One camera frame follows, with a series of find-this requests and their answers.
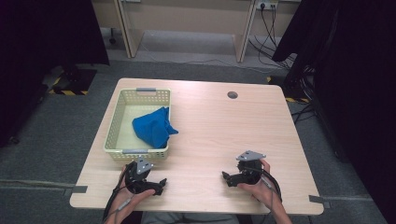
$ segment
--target blue towel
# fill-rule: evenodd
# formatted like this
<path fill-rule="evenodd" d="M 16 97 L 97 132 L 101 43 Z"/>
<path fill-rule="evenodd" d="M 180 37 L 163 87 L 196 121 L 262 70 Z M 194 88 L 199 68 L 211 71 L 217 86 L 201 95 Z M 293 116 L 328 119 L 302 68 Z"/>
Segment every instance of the blue towel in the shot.
<path fill-rule="evenodd" d="M 160 109 L 132 121 L 137 137 L 154 148 L 164 148 L 169 134 L 178 133 L 169 122 L 169 107 Z"/>

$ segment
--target beige basket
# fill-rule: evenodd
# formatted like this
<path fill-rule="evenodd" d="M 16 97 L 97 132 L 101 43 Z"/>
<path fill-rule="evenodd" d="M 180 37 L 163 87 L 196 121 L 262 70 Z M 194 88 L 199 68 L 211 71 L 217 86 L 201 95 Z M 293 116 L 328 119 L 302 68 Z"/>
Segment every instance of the beige basket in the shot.
<path fill-rule="evenodd" d="M 165 148 L 152 148 L 138 138 L 132 120 L 152 113 L 161 107 L 169 107 L 170 120 L 171 91 L 152 88 L 121 90 L 105 141 L 105 152 L 114 161 L 131 161 L 142 156 L 147 159 L 166 159 Z"/>

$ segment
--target gray floor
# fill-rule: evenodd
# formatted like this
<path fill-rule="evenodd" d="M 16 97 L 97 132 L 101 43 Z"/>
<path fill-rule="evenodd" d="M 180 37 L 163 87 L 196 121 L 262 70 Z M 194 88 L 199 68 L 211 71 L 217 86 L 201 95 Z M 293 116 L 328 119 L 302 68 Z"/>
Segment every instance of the gray floor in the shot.
<path fill-rule="evenodd" d="M 285 70 L 261 63 L 257 51 L 251 46 L 247 48 L 245 60 L 237 63 L 230 35 L 149 31 L 145 33 L 143 45 L 136 57 L 128 59 L 120 31 L 115 31 L 117 39 L 115 45 L 110 45 L 108 42 L 109 30 L 103 29 L 102 31 L 112 65 L 110 67 L 99 66 L 101 74 L 97 76 L 101 79 L 92 83 L 92 92 L 79 98 L 51 95 L 22 129 L 21 135 L 24 141 L 19 145 L 0 150 L 0 169 L 2 170 L 0 179 L 49 181 L 41 185 L 36 183 L 34 186 L 2 182 L 0 185 L 0 223 L 100 222 L 103 211 L 75 209 L 68 204 L 68 200 L 70 185 L 77 181 L 88 153 L 86 148 L 91 147 L 90 143 L 95 135 L 94 130 L 97 130 L 106 110 L 106 104 L 103 102 L 108 102 L 110 93 L 114 89 L 114 86 L 100 90 L 96 87 L 104 86 L 107 82 L 111 83 L 109 85 L 114 85 L 114 82 L 110 82 L 113 77 L 102 75 L 108 75 L 114 67 L 120 70 L 118 76 L 122 77 L 127 76 L 134 69 L 136 66 L 134 62 L 155 62 L 149 63 L 148 71 L 142 71 L 142 77 L 147 73 L 157 78 L 167 78 L 166 75 L 161 74 L 162 64 L 156 62 L 169 62 L 171 68 L 180 71 L 185 69 L 184 64 L 181 63 L 186 62 L 220 65 L 207 67 L 207 69 L 213 69 L 210 71 L 217 73 L 214 79 L 219 79 L 220 76 L 237 77 L 240 75 L 238 71 L 242 70 L 245 71 L 244 76 L 248 76 L 247 79 L 257 83 L 264 82 L 269 75 L 285 76 L 287 74 Z M 271 63 L 265 58 L 262 58 L 262 61 Z M 54 78 L 54 76 L 49 77 L 48 83 L 52 84 Z M 59 106 L 57 111 L 62 111 L 62 113 L 54 112 L 52 105 Z M 90 105 L 98 105 L 98 108 L 96 111 L 91 111 Z M 297 103 L 288 103 L 288 106 L 290 113 L 304 108 L 304 105 Z M 316 117 L 302 120 L 296 124 L 296 129 L 326 208 L 319 216 L 292 216 L 293 223 L 387 223 L 353 167 L 335 158 L 319 120 Z M 62 137 L 59 135 L 61 132 L 65 134 L 77 132 L 78 134 L 75 138 Z M 74 151 L 69 149 L 68 145 L 73 146 Z M 63 153 L 61 158 L 54 161 L 51 152 L 56 148 L 63 150 Z M 44 149 L 47 150 L 46 153 L 40 152 L 39 154 L 39 150 Z M 38 154 L 41 156 L 39 161 L 35 159 Z M 268 217 L 264 223 L 275 222 Z"/>

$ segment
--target finger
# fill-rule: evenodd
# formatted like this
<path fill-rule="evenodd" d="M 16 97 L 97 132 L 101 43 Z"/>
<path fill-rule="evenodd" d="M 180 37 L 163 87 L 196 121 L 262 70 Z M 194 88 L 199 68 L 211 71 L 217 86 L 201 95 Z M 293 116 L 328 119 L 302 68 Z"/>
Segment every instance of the finger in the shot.
<path fill-rule="evenodd" d="M 154 189 L 147 189 L 139 194 L 136 194 L 133 200 L 134 205 L 141 203 L 143 200 L 147 199 L 149 196 L 153 195 L 154 193 L 155 193 Z"/>
<path fill-rule="evenodd" d="M 262 165 L 264 166 L 264 170 L 268 173 L 270 173 L 270 163 L 268 163 L 267 161 L 265 161 L 264 159 L 260 159 L 260 161 L 262 162 Z"/>
<path fill-rule="evenodd" d="M 122 176 L 122 174 L 124 173 L 125 169 L 126 169 L 126 165 L 122 166 L 122 171 L 121 171 L 121 173 L 120 173 L 120 177 L 119 177 L 119 178 L 121 178 L 121 176 Z"/>
<path fill-rule="evenodd" d="M 244 189 L 251 193 L 253 192 L 253 189 L 254 189 L 254 185 L 249 185 L 249 184 L 244 184 L 244 183 L 238 184 L 237 187 L 240 189 Z"/>
<path fill-rule="evenodd" d="M 250 195 L 250 199 L 251 199 L 251 200 L 254 200 L 254 201 L 260 201 L 260 200 L 258 200 L 258 199 L 254 196 L 254 194 Z"/>

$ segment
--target wooden table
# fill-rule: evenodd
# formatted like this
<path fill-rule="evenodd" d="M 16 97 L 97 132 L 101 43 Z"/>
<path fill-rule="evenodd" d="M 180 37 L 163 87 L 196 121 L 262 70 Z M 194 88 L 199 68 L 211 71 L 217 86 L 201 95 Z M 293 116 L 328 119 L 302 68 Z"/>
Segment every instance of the wooden table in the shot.
<path fill-rule="evenodd" d="M 114 102 L 120 89 L 140 87 L 172 91 L 171 123 L 179 134 L 171 135 L 168 158 L 155 161 L 148 176 L 150 182 L 168 179 L 163 195 L 143 201 L 137 210 L 268 213 L 247 192 L 229 188 L 221 175 L 237 174 L 235 157 L 252 150 L 267 155 L 288 214 L 323 212 L 322 204 L 309 201 L 318 190 L 279 87 L 137 78 L 121 79 L 114 90 L 77 182 L 88 188 L 72 194 L 72 206 L 105 208 L 125 164 L 114 162 L 103 150 Z M 229 98 L 229 91 L 238 97 Z"/>

